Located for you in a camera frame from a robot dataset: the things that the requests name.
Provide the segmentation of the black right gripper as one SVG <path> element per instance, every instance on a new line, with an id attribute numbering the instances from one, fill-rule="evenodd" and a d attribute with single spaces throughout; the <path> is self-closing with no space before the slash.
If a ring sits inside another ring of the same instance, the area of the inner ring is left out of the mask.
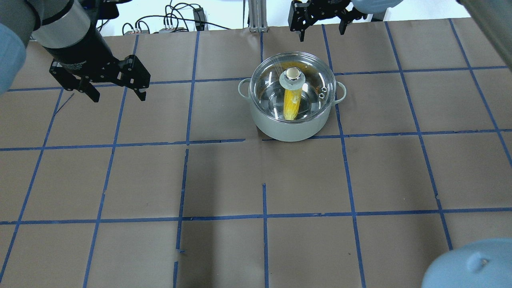
<path id="1" fill-rule="evenodd" d="M 344 35 L 349 24 L 354 20 L 366 19 L 368 14 L 357 9 L 348 10 L 350 0 L 292 0 L 289 11 L 289 29 L 305 39 L 305 31 L 314 25 L 317 18 L 340 18 L 339 32 Z"/>

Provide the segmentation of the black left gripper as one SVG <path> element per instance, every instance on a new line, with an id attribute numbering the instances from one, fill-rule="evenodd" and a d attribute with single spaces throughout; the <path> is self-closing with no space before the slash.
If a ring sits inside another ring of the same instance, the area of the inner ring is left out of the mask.
<path id="1" fill-rule="evenodd" d="M 146 100 L 151 74 L 136 55 L 116 58 L 95 27 L 79 36 L 72 44 L 65 44 L 62 37 L 40 36 L 41 46 L 52 56 L 49 73 L 62 88 L 77 90 L 98 103 L 100 93 L 93 84 L 112 83 L 133 90 L 140 101 Z"/>

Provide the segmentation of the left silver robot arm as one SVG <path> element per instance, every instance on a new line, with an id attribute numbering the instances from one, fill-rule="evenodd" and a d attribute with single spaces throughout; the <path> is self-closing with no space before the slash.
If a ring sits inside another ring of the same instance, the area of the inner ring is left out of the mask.
<path id="1" fill-rule="evenodd" d="M 117 59 L 96 25 L 119 16 L 120 0 L 2 0 L 1 88 L 7 92 L 24 65 L 31 39 L 51 56 L 49 73 L 68 91 L 99 102 L 94 83 L 112 83 L 146 100 L 150 73 L 135 55 Z"/>

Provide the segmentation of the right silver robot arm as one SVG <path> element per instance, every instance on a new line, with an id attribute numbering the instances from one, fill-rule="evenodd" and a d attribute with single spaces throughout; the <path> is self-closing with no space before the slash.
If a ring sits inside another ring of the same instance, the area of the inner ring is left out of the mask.
<path id="1" fill-rule="evenodd" d="M 322 26 L 347 98 L 294 145 L 292 211 L 269 218 L 271 287 L 511 286 L 511 72 L 472 19 Z"/>

